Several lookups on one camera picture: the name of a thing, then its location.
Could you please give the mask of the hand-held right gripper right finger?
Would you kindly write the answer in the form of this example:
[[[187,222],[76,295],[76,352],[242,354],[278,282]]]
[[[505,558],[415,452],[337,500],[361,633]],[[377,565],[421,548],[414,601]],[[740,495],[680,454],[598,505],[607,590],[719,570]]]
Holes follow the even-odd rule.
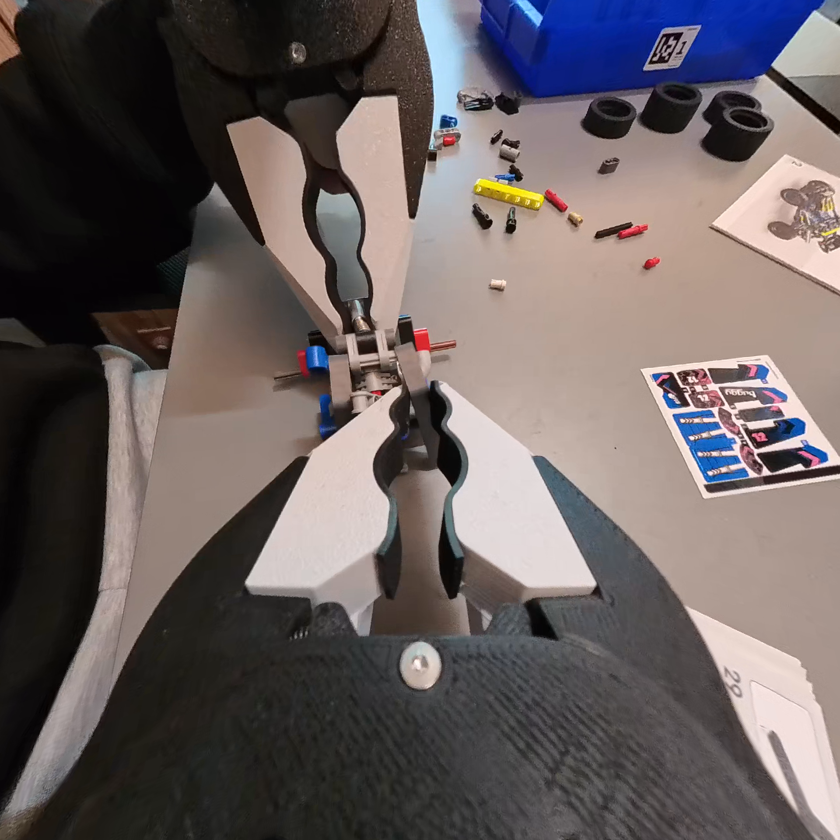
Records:
[[[439,573],[448,597],[464,596],[470,631],[506,604],[591,595],[595,578],[531,451],[451,385],[434,381],[429,400],[450,485]]]

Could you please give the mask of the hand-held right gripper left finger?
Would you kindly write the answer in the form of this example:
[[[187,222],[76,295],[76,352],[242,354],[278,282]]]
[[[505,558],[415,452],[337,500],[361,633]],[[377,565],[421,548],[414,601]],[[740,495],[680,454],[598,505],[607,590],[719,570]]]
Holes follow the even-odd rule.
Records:
[[[310,453],[248,574],[250,594],[340,604],[369,634],[375,601],[392,599],[401,575],[391,484],[404,466],[409,408],[398,386]]]

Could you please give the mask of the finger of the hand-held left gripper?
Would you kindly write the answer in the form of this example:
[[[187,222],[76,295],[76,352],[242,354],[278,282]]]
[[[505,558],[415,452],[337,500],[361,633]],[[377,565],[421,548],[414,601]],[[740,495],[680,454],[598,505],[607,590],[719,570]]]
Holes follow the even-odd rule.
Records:
[[[370,315],[376,328],[395,329],[411,253],[397,97],[359,100],[336,132],[336,144],[360,213],[358,257],[369,281]]]
[[[341,98],[299,98],[281,110],[286,128],[260,116],[227,126],[263,248],[324,335],[348,328],[314,207],[322,164],[339,162],[335,135],[348,114]]]

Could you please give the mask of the blue grey lego model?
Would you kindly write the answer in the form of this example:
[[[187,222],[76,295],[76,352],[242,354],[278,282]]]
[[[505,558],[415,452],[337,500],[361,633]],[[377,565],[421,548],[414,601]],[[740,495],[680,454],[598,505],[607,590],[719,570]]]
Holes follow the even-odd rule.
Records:
[[[297,352],[297,367],[272,375],[275,390],[302,381],[327,383],[329,389],[319,397],[321,440],[338,433],[388,393],[401,391],[408,400],[406,417],[398,422],[401,440],[411,448],[425,447],[395,347],[401,343],[414,345],[429,388],[433,356],[456,349],[457,341],[432,341],[428,331],[415,328],[407,315],[400,316],[395,329],[375,329],[360,299],[349,301],[347,308],[350,330],[332,340],[318,330],[310,331],[308,345]]]

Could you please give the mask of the lego instruction booklet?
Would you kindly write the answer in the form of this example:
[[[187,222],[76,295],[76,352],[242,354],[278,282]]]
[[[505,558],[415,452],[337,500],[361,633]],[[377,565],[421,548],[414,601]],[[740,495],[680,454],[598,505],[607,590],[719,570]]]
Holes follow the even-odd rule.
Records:
[[[688,609],[765,769],[815,838],[839,838],[837,767],[799,659]]]

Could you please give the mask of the yellow lego beam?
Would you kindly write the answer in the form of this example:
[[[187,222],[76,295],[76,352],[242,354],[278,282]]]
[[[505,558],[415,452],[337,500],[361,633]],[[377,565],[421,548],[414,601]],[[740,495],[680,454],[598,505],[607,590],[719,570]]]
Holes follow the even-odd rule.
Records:
[[[545,201],[542,193],[531,192],[516,187],[509,182],[492,181],[483,178],[476,180],[473,193],[495,201],[515,207],[522,207],[533,211],[540,210]]]

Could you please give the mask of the cluster of small lego parts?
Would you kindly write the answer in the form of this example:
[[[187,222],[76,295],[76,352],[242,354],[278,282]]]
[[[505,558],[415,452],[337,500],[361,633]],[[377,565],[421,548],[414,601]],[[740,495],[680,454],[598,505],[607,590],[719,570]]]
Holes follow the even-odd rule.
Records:
[[[465,112],[484,112],[497,108],[511,116],[518,113],[522,102],[522,94],[518,91],[513,93],[500,92],[492,96],[488,90],[478,87],[462,88],[457,93],[457,102]],[[436,162],[442,150],[452,148],[460,142],[461,132],[458,128],[456,116],[443,114],[440,116],[438,128],[433,132],[430,144],[427,148],[427,162]],[[496,175],[494,181],[509,182],[513,186],[520,183],[523,178],[518,168],[518,157],[520,155],[519,140],[508,137],[503,129],[494,132],[489,140],[490,146],[498,147],[499,158],[509,163],[506,173]],[[505,233],[513,235],[518,226],[518,219],[515,206],[509,205],[505,222]]]

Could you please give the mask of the lego sticker sheet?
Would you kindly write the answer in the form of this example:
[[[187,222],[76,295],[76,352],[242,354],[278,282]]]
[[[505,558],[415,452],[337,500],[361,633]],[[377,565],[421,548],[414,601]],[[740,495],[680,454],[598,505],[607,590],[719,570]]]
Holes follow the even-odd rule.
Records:
[[[703,498],[839,478],[837,448],[769,355],[640,372]]]

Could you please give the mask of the wooden cabinet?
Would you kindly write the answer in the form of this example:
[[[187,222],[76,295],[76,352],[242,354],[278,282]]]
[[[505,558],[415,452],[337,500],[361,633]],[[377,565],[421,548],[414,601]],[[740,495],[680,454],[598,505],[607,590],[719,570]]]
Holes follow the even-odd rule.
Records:
[[[108,343],[129,351],[153,370],[166,370],[172,356],[178,308],[94,312]]]

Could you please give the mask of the light grey hooded garment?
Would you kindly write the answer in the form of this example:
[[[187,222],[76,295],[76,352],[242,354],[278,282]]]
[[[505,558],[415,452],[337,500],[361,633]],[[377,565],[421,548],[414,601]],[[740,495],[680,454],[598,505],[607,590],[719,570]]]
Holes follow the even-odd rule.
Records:
[[[22,835],[79,760],[112,690],[166,371],[112,345],[96,348],[108,384],[108,471],[99,591],[91,620],[16,784],[2,838]]]

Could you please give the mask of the black rubber tyre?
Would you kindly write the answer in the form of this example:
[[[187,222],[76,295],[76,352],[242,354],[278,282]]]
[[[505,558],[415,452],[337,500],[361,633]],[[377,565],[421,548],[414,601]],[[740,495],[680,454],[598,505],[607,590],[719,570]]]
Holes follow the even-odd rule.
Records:
[[[639,122],[657,133],[680,133],[693,119],[702,103],[702,91],[693,85],[662,82],[651,91]]]
[[[581,127],[597,138],[619,140],[628,134],[636,117],[636,108],[630,101],[603,96],[590,102]]]
[[[713,124],[729,109],[747,109],[761,112],[762,103],[759,99],[743,91],[721,90],[710,100],[702,113],[702,118],[709,124]]]
[[[700,142],[705,152],[729,162],[751,158],[774,130],[764,112],[745,107],[726,108]]]

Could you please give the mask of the blue bin with white label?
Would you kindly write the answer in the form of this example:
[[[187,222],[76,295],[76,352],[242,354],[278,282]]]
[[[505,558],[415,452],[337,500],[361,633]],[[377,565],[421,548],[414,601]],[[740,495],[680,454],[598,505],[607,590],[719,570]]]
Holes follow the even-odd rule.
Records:
[[[480,21],[535,97],[761,76],[818,1],[482,1]]]

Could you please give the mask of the person's black clothed body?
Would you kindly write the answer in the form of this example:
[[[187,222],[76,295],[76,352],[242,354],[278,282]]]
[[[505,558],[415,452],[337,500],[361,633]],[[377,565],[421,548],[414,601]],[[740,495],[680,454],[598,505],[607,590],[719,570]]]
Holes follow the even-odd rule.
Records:
[[[189,245],[171,225],[43,232],[2,195],[2,317],[42,350],[2,343],[2,683],[72,659],[97,598],[109,399],[91,315],[157,293],[156,267]]]

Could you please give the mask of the small booklet with buggy cover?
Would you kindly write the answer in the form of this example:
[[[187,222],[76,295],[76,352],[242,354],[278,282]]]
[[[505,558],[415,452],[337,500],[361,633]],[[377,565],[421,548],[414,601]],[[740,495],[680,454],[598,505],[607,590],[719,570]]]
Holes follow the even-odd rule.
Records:
[[[710,228],[839,292],[839,178],[782,156]]]

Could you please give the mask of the dark computer monitor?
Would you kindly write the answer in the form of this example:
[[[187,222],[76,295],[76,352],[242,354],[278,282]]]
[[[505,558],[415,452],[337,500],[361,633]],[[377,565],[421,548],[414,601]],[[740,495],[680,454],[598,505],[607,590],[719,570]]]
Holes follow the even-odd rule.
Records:
[[[824,2],[773,60],[768,75],[839,133],[839,2]]]

